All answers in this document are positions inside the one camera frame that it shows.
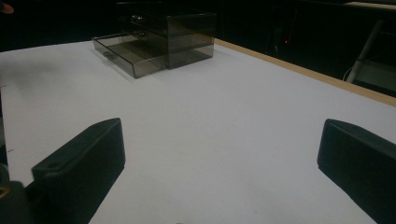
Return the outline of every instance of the storage box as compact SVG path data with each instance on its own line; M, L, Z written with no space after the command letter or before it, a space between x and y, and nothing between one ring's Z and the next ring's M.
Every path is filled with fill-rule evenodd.
M158 2L117 3L120 34L95 48L133 77L213 57L216 14Z

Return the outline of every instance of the table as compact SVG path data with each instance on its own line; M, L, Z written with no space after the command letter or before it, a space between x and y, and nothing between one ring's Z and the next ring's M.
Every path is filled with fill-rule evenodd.
M121 118L125 169L91 223L374 223L317 165L325 119L396 142L395 98L216 40L133 79L92 42L0 54L10 178Z

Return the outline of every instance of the hand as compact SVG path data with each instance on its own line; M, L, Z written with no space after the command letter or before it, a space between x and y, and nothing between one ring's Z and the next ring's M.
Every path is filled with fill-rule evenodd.
M10 6L9 4L4 3L2 1L0 1L0 4L2 4L2 6L0 6L0 11L3 12L4 14L14 13L14 8L12 6Z

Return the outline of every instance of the dark background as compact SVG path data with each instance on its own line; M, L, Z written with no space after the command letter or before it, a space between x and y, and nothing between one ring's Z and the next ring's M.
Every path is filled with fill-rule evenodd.
M8 0L0 13L0 52L91 40L119 31L116 0ZM218 15L216 38L342 79L378 17L394 13L346 7L345 1L172 1ZM395 33L395 22L384 30ZM395 36L380 34L369 57L396 64Z

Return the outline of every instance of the white surface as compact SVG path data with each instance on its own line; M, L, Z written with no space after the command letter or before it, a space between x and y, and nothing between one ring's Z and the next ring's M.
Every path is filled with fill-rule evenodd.
M91 42L0 54L11 179L121 118L126 166L91 223L374 223L317 166L325 119L396 142L396 108L216 46L133 79Z

